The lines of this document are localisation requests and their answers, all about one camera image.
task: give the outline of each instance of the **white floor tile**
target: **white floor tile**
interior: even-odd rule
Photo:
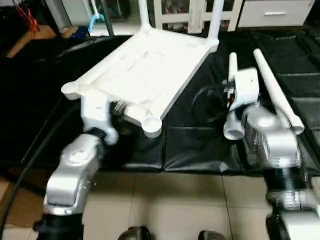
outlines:
[[[202,230],[231,239],[228,212],[223,206],[134,202],[130,226],[146,226],[156,240],[197,240]]]
[[[6,228],[2,240],[28,240],[30,228]]]
[[[262,177],[223,176],[228,207],[268,208],[267,186]]]
[[[318,197],[320,198],[320,177],[313,177],[311,179],[311,184],[313,186],[313,190],[315,192],[315,194],[318,195]]]
[[[84,239],[116,240],[128,229],[135,175],[100,172],[83,216]]]
[[[83,216],[84,239],[118,239],[128,228],[130,208],[130,202],[90,200]]]
[[[184,173],[138,174],[133,201],[226,206],[221,176]]]
[[[98,172],[90,199],[104,201],[131,201],[136,175],[126,172]]]
[[[271,208],[229,208],[233,240],[269,240],[266,216]]]
[[[38,233],[32,230],[28,240],[37,240],[37,237],[38,237]]]

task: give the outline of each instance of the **red object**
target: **red object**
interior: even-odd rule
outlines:
[[[23,19],[23,21],[25,22],[25,24],[28,26],[29,30],[33,33],[36,33],[39,31],[38,28],[38,22],[36,19],[34,19],[34,17],[32,16],[30,9],[27,8],[27,13],[25,13],[25,11],[16,3],[15,0],[12,0],[19,16]]]

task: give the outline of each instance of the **white plastic stool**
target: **white plastic stool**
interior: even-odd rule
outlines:
[[[214,1],[208,37],[201,38],[152,28],[147,0],[139,0],[140,30],[83,76],[66,83],[62,93],[73,100],[98,91],[112,101],[124,101],[124,117],[156,138],[171,106],[208,54],[217,50],[223,4]]]

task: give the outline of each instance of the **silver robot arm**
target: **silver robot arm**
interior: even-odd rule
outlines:
[[[85,211],[93,177],[101,167],[106,146],[118,140],[111,123],[110,102],[95,90],[81,97],[84,133],[66,146],[49,178],[42,220],[34,224],[38,240],[82,240]]]
[[[320,200],[302,168],[295,133],[259,105],[244,111],[242,123],[245,144],[261,160],[273,207],[266,221],[270,239],[320,240]]]
[[[258,50],[256,53],[260,53],[260,70],[263,73],[269,70],[264,76],[270,76],[272,72],[267,62],[261,61],[262,53]],[[231,107],[223,132],[229,140],[242,139],[248,156],[258,156],[261,161],[267,185],[266,200],[273,209],[266,219],[270,239],[320,240],[320,200],[314,194],[309,176],[302,167],[298,140],[289,127],[288,119],[292,117],[286,118],[287,112],[294,115],[286,97],[278,83],[275,84],[275,77],[271,79],[272,82],[269,77],[264,79],[269,91],[273,90],[274,85],[278,87],[276,95],[270,94],[271,100],[286,110],[276,109],[277,115],[271,113],[258,102],[257,71],[254,73],[252,68],[238,71],[235,53],[230,55],[229,64],[225,92]],[[247,107],[236,114],[239,106]]]

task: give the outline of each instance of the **black cable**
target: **black cable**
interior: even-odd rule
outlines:
[[[80,105],[76,104],[71,109],[69,109],[69,111],[66,114],[64,114],[60,119],[58,119],[58,121],[53,125],[52,129],[49,131],[49,133],[45,136],[45,138],[43,139],[42,143],[37,148],[36,152],[30,158],[30,161],[27,163],[27,165],[23,169],[20,177],[16,181],[16,184],[15,184],[15,186],[14,186],[12,192],[11,192],[11,195],[9,197],[9,200],[7,201],[7,203],[5,205],[5,208],[4,208],[4,212],[3,212],[3,215],[2,215],[2,218],[1,218],[1,224],[0,224],[0,240],[3,239],[3,234],[4,234],[4,230],[5,230],[5,224],[6,224],[10,209],[12,207],[12,204],[14,203],[14,199],[15,199],[17,193],[18,193],[19,187],[20,187],[21,183],[23,182],[23,179],[26,176],[28,170],[31,168],[33,163],[38,158],[38,156],[43,152],[43,150],[47,146],[48,142],[51,140],[52,136],[56,133],[57,129],[62,125],[62,123],[65,121],[65,119],[67,117],[69,117],[78,108],[80,108]]]

